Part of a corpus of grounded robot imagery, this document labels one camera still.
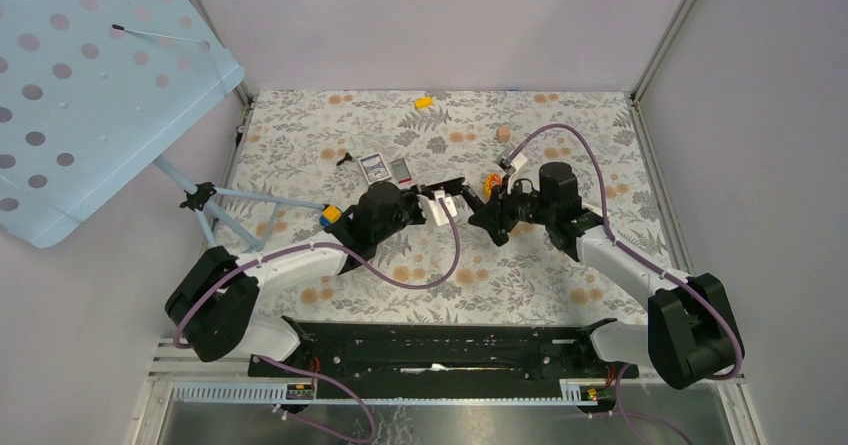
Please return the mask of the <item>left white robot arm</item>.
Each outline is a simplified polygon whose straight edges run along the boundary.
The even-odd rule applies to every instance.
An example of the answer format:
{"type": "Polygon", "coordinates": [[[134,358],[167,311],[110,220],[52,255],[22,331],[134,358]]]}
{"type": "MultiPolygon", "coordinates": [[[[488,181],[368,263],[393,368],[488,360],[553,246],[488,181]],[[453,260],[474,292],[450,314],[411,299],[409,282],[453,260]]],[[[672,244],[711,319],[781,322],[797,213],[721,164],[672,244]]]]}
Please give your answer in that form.
{"type": "Polygon", "coordinates": [[[288,376],[309,366],[310,350],[290,320],[258,311],[276,292],[369,265],[378,246],[425,221],[415,189],[371,185],[357,204],[321,232],[269,252],[204,252],[165,304],[176,326],[173,343],[203,362],[231,355],[270,358],[288,376]]]}

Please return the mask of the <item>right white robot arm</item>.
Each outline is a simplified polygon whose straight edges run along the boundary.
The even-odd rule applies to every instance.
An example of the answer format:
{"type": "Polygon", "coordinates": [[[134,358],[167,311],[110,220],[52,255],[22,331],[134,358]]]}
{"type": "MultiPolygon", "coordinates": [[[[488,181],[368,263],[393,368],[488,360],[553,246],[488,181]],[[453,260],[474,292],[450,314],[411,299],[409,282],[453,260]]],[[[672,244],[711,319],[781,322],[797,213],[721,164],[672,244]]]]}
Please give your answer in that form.
{"type": "Polygon", "coordinates": [[[519,223],[541,226],[557,250],[612,280],[646,311],[644,325],[612,320],[590,330],[573,351],[583,375],[597,377],[621,362],[650,367],[682,390],[739,373],[745,349],[722,282],[663,268],[617,238],[606,219],[583,205],[570,165],[542,165],[528,190],[505,176],[487,201],[472,195],[466,201],[470,224],[495,245],[506,244],[519,223]]]}

